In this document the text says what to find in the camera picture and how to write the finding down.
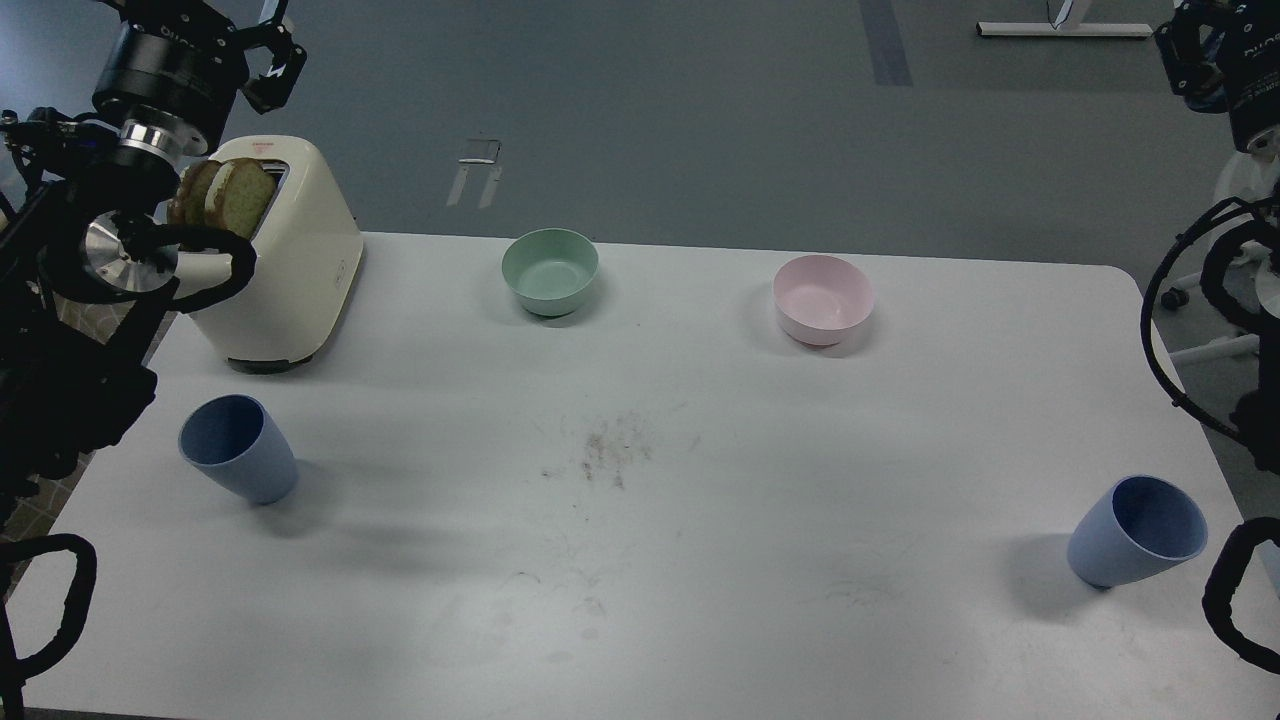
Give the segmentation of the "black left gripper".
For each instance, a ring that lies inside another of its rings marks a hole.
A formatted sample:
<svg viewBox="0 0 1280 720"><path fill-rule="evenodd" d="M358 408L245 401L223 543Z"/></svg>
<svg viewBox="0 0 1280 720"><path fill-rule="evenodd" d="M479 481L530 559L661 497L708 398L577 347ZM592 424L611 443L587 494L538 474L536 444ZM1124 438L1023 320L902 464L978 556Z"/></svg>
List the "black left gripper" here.
<svg viewBox="0 0 1280 720"><path fill-rule="evenodd" d="M178 152L216 149L237 97L260 115L288 104L308 60L289 22L238 27L206 1L113 1L122 26L93 90L97 115L165 132ZM266 49L269 68L250 72L248 53Z"/></svg>

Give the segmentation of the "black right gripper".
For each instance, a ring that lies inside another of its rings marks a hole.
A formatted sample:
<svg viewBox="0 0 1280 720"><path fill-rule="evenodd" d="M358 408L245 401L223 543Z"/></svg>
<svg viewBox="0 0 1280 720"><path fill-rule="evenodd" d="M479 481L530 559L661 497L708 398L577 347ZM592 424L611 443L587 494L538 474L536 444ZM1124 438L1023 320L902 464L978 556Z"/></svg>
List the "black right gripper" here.
<svg viewBox="0 0 1280 720"><path fill-rule="evenodd" d="M1172 95L1228 117L1238 152L1276 152L1279 3L1178 1L1155 42Z"/></svg>

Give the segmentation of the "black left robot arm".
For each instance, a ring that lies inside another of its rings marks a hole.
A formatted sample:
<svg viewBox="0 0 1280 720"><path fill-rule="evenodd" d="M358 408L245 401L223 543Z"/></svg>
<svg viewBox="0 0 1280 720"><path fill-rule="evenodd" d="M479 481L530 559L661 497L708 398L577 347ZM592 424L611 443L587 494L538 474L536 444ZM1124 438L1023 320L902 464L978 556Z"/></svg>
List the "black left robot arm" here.
<svg viewBox="0 0 1280 720"><path fill-rule="evenodd" d="M26 183L3 205L3 519L41 479L116 445L154 401L145 357L165 316L239 293L250 240L164 224L183 159L209 155L238 97L283 108L307 60L287 3L238 27L204 1L115 1L120 33L91 111L3 113Z"/></svg>

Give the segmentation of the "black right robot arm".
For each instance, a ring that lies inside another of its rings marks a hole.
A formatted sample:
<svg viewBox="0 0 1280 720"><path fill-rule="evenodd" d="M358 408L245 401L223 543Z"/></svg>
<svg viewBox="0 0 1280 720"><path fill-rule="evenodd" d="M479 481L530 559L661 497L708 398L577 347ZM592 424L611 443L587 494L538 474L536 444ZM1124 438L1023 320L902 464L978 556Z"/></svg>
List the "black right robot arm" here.
<svg viewBox="0 0 1280 720"><path fill-rule="evenodd" d="M1211 202L1179 233L1143 293L1140 343L1174 407L1233 442L1254 468L1277 473L1277 123L1275 1L1176 1L1155 31L1167 86L1185 106L1228 120L1234 147ZM1199 302L1215 331L1160 360L1155 315ZM1251 363L1257 382L1225 419L1170 377L1174 366Z"/></svg>

